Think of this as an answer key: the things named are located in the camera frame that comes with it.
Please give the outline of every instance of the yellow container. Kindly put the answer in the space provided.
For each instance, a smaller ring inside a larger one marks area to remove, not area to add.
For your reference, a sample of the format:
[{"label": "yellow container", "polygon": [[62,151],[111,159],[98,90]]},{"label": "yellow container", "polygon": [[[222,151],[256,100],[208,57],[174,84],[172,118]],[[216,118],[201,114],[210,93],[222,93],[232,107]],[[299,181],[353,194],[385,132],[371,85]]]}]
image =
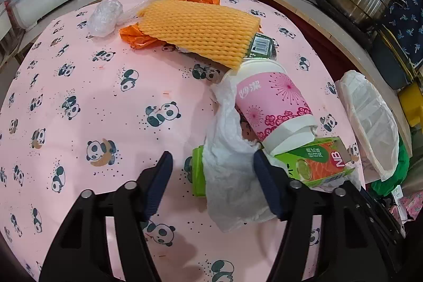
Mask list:
[{"label": "yellow container", "polygon": [[398,98],[410,127],[420,123],[423,131],[423,95],[417,82],[401,90]]}]

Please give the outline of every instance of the white trash bin liner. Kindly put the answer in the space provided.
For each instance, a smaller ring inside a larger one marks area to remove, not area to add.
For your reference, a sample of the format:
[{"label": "white trash bin liner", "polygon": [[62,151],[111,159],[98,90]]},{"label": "white trash bin liner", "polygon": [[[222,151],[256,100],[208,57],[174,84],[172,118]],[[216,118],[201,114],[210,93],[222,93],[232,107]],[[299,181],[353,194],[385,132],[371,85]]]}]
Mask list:
[{"label": "white trash bin liner", "polygon": [[[398,164],[398,127],[392,112],[361,73],[346,72],[336,82],[336,89],[360,143],[360,155],[365,155],[362,161],[366,183],[379,179],[377,175],[387,180]],[[366,157],[369,164],[364,164]]]}]

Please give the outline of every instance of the paper cup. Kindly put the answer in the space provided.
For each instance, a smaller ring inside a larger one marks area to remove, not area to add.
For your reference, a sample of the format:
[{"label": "paper cup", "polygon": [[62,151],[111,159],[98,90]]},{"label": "paper cup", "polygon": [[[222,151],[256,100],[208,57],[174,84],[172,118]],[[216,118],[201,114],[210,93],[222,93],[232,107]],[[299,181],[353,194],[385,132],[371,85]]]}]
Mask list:
[{"label": "paper cup", "polygon": [[278,62],[263,59],[243,62],[224,78],[236,83],[235,103],[270,155],[312,142],[317,122]]}]

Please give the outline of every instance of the barcode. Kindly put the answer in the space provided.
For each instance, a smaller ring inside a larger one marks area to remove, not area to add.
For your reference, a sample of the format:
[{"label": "barcode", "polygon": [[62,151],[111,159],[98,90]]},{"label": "barcode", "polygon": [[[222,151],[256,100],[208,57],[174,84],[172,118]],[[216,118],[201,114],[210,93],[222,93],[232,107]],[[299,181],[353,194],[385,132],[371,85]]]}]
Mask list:
[{"label": "barcode", "polygon": [[254,53],[261,53],[267,54],[267,50],[269,49],[270,40],[264,38],[254,38],[254,42],[252,43],[251,51]]},{"label": "barcode", "polygon": [[341,178],[342,176],[343,176],[343,174],[341,174],[341,173],[340,174],[337,174],[336,176],[332,176],[332,177],[329,177],[329,178],[325,179],[323,181],[323,183],[329,183],[329,182],[336,181],[338,178]]}]

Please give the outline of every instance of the panda print tablecloth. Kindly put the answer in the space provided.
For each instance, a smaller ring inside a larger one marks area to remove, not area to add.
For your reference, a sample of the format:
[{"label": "panda print tablecloth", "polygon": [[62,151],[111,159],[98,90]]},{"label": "panda print tablecloth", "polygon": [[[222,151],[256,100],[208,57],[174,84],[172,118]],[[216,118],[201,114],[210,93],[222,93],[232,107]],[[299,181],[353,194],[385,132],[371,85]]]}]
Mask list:
[{"label": "panda print tablecloth", "polygon": [[[126,10],[139,2],[119,1]],[[333,80],[298,28],[257,1],[221,4],[260,17],[278,61],[320,124],[318,134],[340,136],[354,154],[355,137]],[[274,219],[221,233],[207,214],[206,199],[191,192],[190,156],[204,143],[217,110],[210,85],[227,68],[164,43],[133,50],[118,30],[93,38],[86,23],[95,7],[48,25],[1,108],[0,231],[11,250],[37,280],[81,191],[116,190],[168,150],[174,158],[171,179],[157,214],[142,225],[162,280],[264,281],[285,223]],[[354,160],[364,180],[361,161]],[[315,217],[304,277],[314,269],[319,226]],[[116,238],[109,237],[113,271],[123,279]]]}]

